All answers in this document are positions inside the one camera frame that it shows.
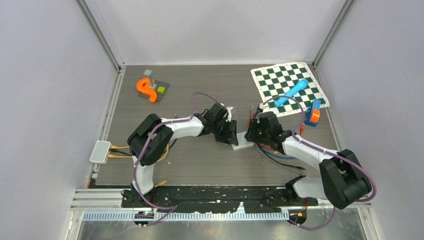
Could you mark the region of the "white network switch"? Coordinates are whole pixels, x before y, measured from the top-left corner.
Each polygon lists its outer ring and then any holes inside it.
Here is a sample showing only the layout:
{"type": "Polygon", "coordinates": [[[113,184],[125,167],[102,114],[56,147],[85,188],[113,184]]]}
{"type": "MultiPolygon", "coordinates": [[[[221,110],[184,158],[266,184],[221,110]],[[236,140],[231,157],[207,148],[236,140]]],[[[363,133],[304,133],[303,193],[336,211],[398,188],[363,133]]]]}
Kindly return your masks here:
{"type": "Polygon", "coordinates": [[[238,141],[238,145],[232,144],[232,149],[237,151],[237,150],[241,150],[241,149],[245,149],[245,148],[249,148],[254,146],[255,144],[251,141],[247,141],[245,138],[247,131],[244,132],[240,132],[236,135],[237,137],[237,141],[238,141]]]}

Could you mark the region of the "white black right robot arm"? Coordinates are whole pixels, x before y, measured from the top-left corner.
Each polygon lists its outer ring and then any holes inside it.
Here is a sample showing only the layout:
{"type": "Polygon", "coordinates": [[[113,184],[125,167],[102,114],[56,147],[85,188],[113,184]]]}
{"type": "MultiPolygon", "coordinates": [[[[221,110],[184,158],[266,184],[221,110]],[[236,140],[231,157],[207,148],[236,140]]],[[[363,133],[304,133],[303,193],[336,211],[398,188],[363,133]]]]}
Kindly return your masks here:
{"type": "Polygon", "coordinates": [[[285,198],[299,205],[305,198],[328,200],[337,209],[355,202],[367,202],[376,195],[376,184],[349,149],[337,151],[312,143],[296,132],[284,130],[273,112],[257,112],[245,139],[310,165],[318,178],[300,177],[290,183],[285,198]]]}

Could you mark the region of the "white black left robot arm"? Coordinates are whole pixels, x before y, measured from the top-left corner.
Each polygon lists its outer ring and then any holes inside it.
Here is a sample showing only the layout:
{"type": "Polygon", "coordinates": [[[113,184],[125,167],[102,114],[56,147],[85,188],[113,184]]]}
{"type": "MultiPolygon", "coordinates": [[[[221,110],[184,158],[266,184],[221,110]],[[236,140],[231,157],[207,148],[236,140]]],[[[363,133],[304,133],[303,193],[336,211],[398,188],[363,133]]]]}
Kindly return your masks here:
{"type": "Polygon", "coordinates": [[[213,134],[217,142],[238,145],[237,121],[232,118],[234,108],[215,103],[203,113],[183,118],[160,118],[149,114],[127,139],[134,163],[132,186],[134,200],[141,207],[153,202],[153,175],[159,161],[172,140],[213,134]]]}

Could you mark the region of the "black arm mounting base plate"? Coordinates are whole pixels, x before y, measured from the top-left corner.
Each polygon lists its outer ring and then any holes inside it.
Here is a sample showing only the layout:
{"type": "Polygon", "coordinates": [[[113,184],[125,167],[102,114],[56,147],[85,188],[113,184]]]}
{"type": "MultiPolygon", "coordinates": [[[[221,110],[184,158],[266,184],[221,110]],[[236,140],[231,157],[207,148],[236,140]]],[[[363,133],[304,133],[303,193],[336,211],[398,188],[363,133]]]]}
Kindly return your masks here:
{"type": "Polygon", "coordinates": [[[160,213],[276,213],[282,207],[314,207],[315,198],[300,198],[284,186],[163,185],[141,197],[132,187],[121,191],[122,208],[155,208],[160,213]]]}

